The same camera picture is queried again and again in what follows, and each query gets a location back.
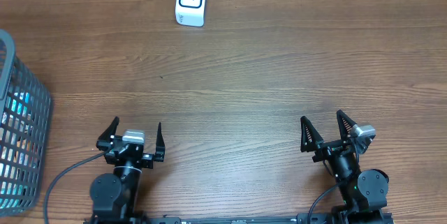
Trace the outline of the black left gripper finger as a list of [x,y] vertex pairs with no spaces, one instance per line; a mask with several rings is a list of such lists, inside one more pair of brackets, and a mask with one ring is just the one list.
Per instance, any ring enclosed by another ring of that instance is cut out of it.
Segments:
[[163,162],[165,157],[166,147],[162,136],[161,122],[158,124],[158,130],[156,134],[156,151],[154,154],[154,160],[156,162]]
[[113,146],[114,136],[119,125],[119,117],[115,117],[112,123],[100,134],[96,141],[96,147],[100,151],[109,150]]

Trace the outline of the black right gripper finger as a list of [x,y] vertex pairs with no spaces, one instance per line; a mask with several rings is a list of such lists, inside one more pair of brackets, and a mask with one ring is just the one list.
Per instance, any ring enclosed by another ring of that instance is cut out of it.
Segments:
[[352,143],[351,139],[351,129],[354,125],[356,125],[356,122],[352,120],[350,117],[348,117],[342,110],[337,111],[337,123],[339,127],[339,133],[340,137],[343,141],[346,143]]
[[301,152],[317,151],[323,144],[323,138],[313,127],[306,116],[300,118],[301,123]]

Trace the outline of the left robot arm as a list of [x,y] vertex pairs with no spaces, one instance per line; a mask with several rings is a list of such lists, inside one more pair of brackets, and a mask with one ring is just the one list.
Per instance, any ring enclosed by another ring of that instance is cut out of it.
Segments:
[[96,147],[103,151],[105,161],[113,165],[111,173],[99,175],[91,183],[89,195],[93,202],[90,223],[148,223],[142,211],[135,210],[140,177],[144,169],[152,169],[155,162],[165,158],[166,146],[161,124],[156,134],[156,150],[144,152],[145,132],[128,129],[117,135],[119,117],[98,137]]

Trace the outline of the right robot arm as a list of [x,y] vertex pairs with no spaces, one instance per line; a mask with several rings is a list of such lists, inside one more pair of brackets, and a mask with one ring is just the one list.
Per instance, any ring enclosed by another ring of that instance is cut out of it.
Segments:
[[[360,168],[360,156],[376,137],[376,129],[370,124],[357,124],[342,110],[337,111],[337,123],[340,138],[325,142],[308,118],[300,118],[300,150],[312,152],[312,160],[322,162],[336,181],[300,219],[304,223],[392,223],[392,215],[382,211],[387,206],[389,176],[382,170]],[[316,205],[335,189],[339,189],[343,205],[326,214],[315,214]]]

